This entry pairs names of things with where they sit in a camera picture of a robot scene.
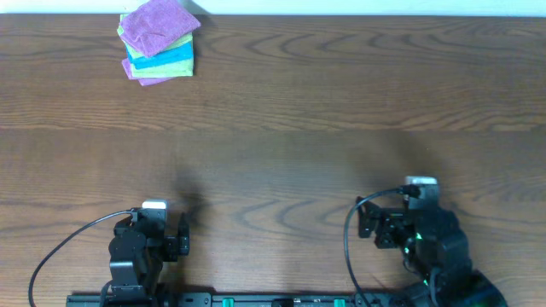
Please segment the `purple microfiber cloth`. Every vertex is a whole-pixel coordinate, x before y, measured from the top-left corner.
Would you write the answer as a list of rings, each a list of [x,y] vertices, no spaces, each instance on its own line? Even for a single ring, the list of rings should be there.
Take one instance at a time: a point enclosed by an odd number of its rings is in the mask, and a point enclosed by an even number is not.
[[[123,17],[120,38],[136,52],[151,57],[200,27],[177,0],[150,0]]]

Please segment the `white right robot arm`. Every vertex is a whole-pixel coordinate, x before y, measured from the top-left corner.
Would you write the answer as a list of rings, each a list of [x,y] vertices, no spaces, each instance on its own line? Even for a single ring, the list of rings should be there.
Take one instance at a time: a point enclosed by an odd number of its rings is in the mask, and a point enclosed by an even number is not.
[[[375,234],[379,249],[398,248],[403,266],[421,282],[386,295],[388,306],[507,307],[501,292],[473,268],[468,238],[436,196],[406,195],[404,207],[381,208],[363,197],[358,234]]]

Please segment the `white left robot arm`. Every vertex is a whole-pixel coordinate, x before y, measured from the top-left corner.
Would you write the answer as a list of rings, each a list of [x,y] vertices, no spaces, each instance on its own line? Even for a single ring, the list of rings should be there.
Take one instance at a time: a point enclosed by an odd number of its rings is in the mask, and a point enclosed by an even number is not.
[[[108,251],[112,280],[100,306],[176,306],[177,296],[159,282],[167,262],[189,254],[189,223],[181,214],[175,235],[166,234],[165,209],[132,209],[117,222]]]

